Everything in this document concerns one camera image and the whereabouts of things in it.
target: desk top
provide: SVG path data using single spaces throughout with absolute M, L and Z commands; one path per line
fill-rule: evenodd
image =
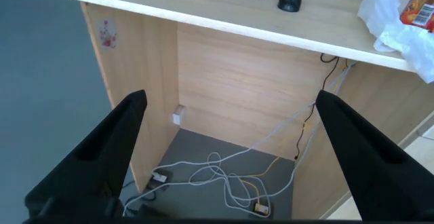
M 79 1 L 414 71 L 397 52 L 373 48 L 375 37 L 357 17 L 361 0 L 303 0 L 298 13 L 279 10 L 278 0 Z

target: wooden desk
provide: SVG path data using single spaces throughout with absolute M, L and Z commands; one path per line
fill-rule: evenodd
M 148 96 L 131 162 L 139 190 L 178 131 L 178 105 L 186 107 L 181 128 L 250 147 L 315 99 L 333 66 L 320 52 L 362 61 L 340 96 L 395 142 L 407 145 L 434 110 L 434 87 L 399 54 L 372 47 L 357 17 L 361 0 L 303 0 L 298 13 L 277 9 L 277 0 L 79 1 L 112 106 L 134 90 Z M 105 20 L 115 23 L 115 47 L 100 41 Z M 306 116 L 258 150 L 294 159 Z M 321 127 L 296 173 L 293 217 L 327 217 L 348 197 Z

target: power adapter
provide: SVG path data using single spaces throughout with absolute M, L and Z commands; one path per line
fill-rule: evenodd
M 272 209 L 273 209 L 273 203 L 270 203 L 270 206 L 267 206 L 265 204 L 259 204 L 258 202 L 254 202 L 252 212 L 255 212 L 256 214 L 259 214 L 263 217 L 266 217 L 270 213 L 270 216 L 268 218 L 272 219 L 273 218 Z

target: black computer mouse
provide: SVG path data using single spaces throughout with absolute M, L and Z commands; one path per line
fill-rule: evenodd
M 287 12 L 298 12 L 300 10 L 301 0 L 279 0 L 277 7 Z

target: white cable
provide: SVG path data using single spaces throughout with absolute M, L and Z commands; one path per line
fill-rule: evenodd
M 342 82 L 340 83 L 340 85 L 338 86 L 338 89 L 336 90 L 336 94 L 338 94 L 339 91 L 340 91 L 340 89 L 341 89 L 342 84 L 344 83 L 344 80 L 347 78 L 347 75 L 348 75 L 348 73 L 349 73 L 349 70 L 351 69 L 352 66 L 354 66 L 355 63 L 357 63 L 357 62 L 354 62 L 353 64 L 351 64 L 351 65 L 350 65 L 350 66 L 349 66 L 349 67 L 348 67 L 344 72 L 342 72 L 340 75 L 338 75 L 338 76 L 335 78 L 335 80 L 334 80 L 334 81 L 333 81 L 333 82 L 332 82 L 332 83 L 327 87 L 327 90 L 329 90 L 331 87 L 333 87 L 333 86 L 336 84 L 336 82 L 338 82 L 338 80 L 343 76 L 343 78 L 342 78 Z M 308 108 L 309 108 L 310 106 L 312 106 L 314 103 L 315 103 L 315 102 L 312 102 L 310 105 L 308 105 L 308 106 L 306 106 L 305 108 L 301 109 L 299 112 L 297 112 L 297 113 L 296 113 L 295 115 L 293 115 L 291 118 L 289 118 L 289 119 L 285 120 L 284 122 L 282 122 L 281 124 L 279 124 L 279 125 L 276 127 L 276 129 L 274 129 L 274 131 L 272 131 L 269 135 L 267 135 L 265 138 L 263 138 L 262 140 L 258 141 L 257 143 L 255 143 L 253 146 L 251 146 L 250 148 L 248 148 L 248 149 L 246 149 L 246 150 L 240 151 L 240 152 L 238 152 L 238 153 L 234 153 L 234 154 L 232 154 L 232 155 L 230 155 L 230 156 L 227 156 L 227 157 L 225 157 L 225 158 L 223 158 L 223 159 L 221 158 L 221 156 L 220 156 L 219 153 L 217 153 L 217 152 L 212 152 L 212 153 L 210 153 L 210 154 L 208 155 L 207 162 L 194 163 L 194 162 L 184 162 L 184 161 L 182 161 L 182 162 L 176 162 L 176 163 L 174 163 L 174 164 L 169 164 L 169 165 L 164 165 L 164 166 L 158 166 L 158 167 L 154 168 L 152 172 L 154 172 L 155 170 L 160 169 L 160 168 L 172 167 L 172 166 L 176 166 L 176 165 L 179 165 L 179 164 L 190 164 L 190 165 L 195 165 L 195 166 L 207 165 L 207 166 L 204 166 L 204 167 L 198 169 L 196 172 L 194 172 L 194 173 L 190 176 L 188 182 L 185 182 L 185 183 L 165 183 L 165 184 L 162 184 L 162 185 L 160 185 L 160 186 L 154 188 L 153 190 L 150 190 L 150 191 L 148 191 L 148 192 L 146 192 L 146 193 L 144 193 L 144 194 L 138 196 L 137 198 L 134 198 L 133 200 L 129 201 L 129 202 L 126 203 L 126 205 L 125 205 L 125 208 L 124 208 L 124 210 L 123 210 L 123 216 L 125 216 L 125 214 L 126 214 L 126 210 L 127 210 L 128 206 L 129 206 L 130 204 L 132 204 L 133 202 L 139 200 L 140 198 L 142 198 L 142 197 L 144 197 L 144 196 L 146 196 L 146 195 L 148 195 L 148 194 L 150 194 L 150 193 L 152 193 L 152 192 L 154 192 L 154 191 L 156 191 L 156 190 L 158 190 L 158 189 L 160 189 L 160 188 L 162 188 L 162 187 L 169 186 L 169 185 L 193 185 L 193 186 L 200 186 L 200 185 L 205 185 L 205 184 L 212 183 L 212 182 L 214 182 L 214 181 L 217 181 L 217 180 L 222 179 L 222 180 L 224 181 L 224 187 L 223 187 L 224 203 L 226 204 L 227 207 L 229 207 L 229 208 L 234 208 L 234 209 L 237 209 L 237 210 L 241 210 L 241 211 L 247 212 L 247 213 L 249 213 L 249 214 L 256 215 L 257 217 L 265 217 L 265 218 L 269 217 L 269 215 L 271 214 L 271 211 L 269 211 L 269 213 L 268 213 L 267 216 L 262 216 L 262 215 L 256 214 L 255 212 L 252 212 L 252 211 L 246 210 L 246 209 L 244 209 L 244 208 L 247 208 L 247 207 L 250 205 L 250 201 L 252 201 L 252 200 L 257 200 L 257 199 L 260 199 L 260 198 L 263 198 L 263 197 L 266 197 L 266 198 L 267 198 L 268 206 L 270 206 L 270 200 L 269 200 L 269 198 L 270 198 L 270 197 L 273 197 L 273 196 L 276 196 L 276 195 L 279 195 L 280 193 L 282 193 L 283 191 L 285 191 L 285 190 L 286 190 L 286 189 L 291 185 L 292 181 L 294 180 L 294 174 L 295 174 L 297 168 L 299 167 L 300 163 L 301 163 L 302 160 L 304 159 L 304 156 L 306 155 L 306 152 L 309 150 L 309 146 L 311 145 L 311 141 L 312 141 L 312 139 L 313 139 L 313 137 L 314 137 L 314 135 L 315 135 L 315 133 L 316 133 L 316 131 L 317 131 L 317 129 L 318 129 L 318 125 L 319 125 L 319 123 L 320 123 L 320 120 L 316 123 L 315 128 L 314 128 L 314 130 L 312 131 L 311 136 L 309 137 L 308 143 L 307 143 L 307 145 L 306 145 L 306 149 L 305 149 L 304 152 L 302 153 L 302 156 L 301 156 L 301 158 L 300 158 L 300 161 L 298 161 L 298 163 L 296 164 L 296 166 L 294 167 L 294 169 L 293 169 L 293 171 L 292 171 L 292 173 L 291 173 L 290 181 L 288 182 L 287 185 L 285 185 L 285 187 L 283 187 L 281 190 L 279 190 L 279 191 L 276 192 L 276 193 L 268 194 L 268 193 L 267 193 L 267 189 L 266 189 L 266 187 L 264 186 L 264 183 L 262 182 L 262 180 L 259 179 L 259 178 L 257 178 L 257 177 L 255 177 L 255 176 L 238 176 L 238 175 L 233 174 L 233 173 L 226 174 L 226 173 L 224 172 L 224 170 L 220 167 L 220 166 L 221 166 L 221 163 L 222 163 L 223 161 L 225 161 L 225 160 L 228 160 L 228 159 L 230 159 L 230 158 L 232 158 L 232 157 L 235 157 L 235 156 L 237 156 L 237 155 L 240 155 L 240 154 L 242 154 L 242 153 L 247 153 L 248 151 L 254 149 L 255 147 L 257 147 L 257 146 L 263 144 L 263 143 L 264 143 L 264 142 L 265 142 L 265 141 L 266 141 L 270 136 L 272 136 L 274 133 L 276 133 L 276 131 L 278 131 L 282 126 L 284 126 L 284 125 L 286 125 L 286 124 L 292 122 L 295 118 L 297 118 L 297 116 L 299 116 L 302 112 L 304 112 L 306 109 L 308 109 Z M 216 154 L 216 155 L 218 156 L 219 160 L 210 161 L 210 157 L 211 157 L 211 155 L 213 155 L 213 154 Z M 214 174 L 213 174 L 213 175 L 212 175 L 208 180 L 192 182 L 192 178 L 193 178 L 197 173 L 201 172 L 202 170 L 206 170 L 206 169 L 210 169 Z M 238 181 L 243 185 L 243 188 L 244 188 L 244 190 L 245 190 L 245 192 L 246 192 L 246 194 L 247 194 L 247 196 L 248 196 L 247 198 L 241 198 L 241 197 L 237 197 L 237 196 L 234 196 L 234 195 L 233 195 L 233 193 L 232 193 L 232 189 L 231 189 L 231 184 L 229 183 L 229 178 L 236 178 L 236 179 L 237 179 L 237 180 L 238 180 Z M 262 185 L 262 188 L 263 188 L 264 194 L 263 194 L 263 195 L 260 195 L 260 196 L 256 196 L 255 198 L 251 198 L 251 197 L 250 197 L 250 193 L 249 193 L 247 187 L 245 186 L 245 184 L 241 181 L 241 178 L 249 178 L 249 179 L 255 179 L 255 180 L 257 180 L 257 181 Z M 235 202 L 239 207 L 238 207 L 238 206 L 231 206 L 231 205 L 229 205 L 229 203 L 227 202 L 227 198 L 226 198 L 226 189 L 228 190 L 227 192 L 229 193 L 229 196 L 231 197 L 231 199 L 232 199 L 232 200 L 233 200 L 233 201 L 234 201 L 234 202 Z M 244 205 L 244 204 L 240 203 L 238 200 L 239 200 L 239 201 L 248 201 L 248 204 L 247 204 L 247 205 Z

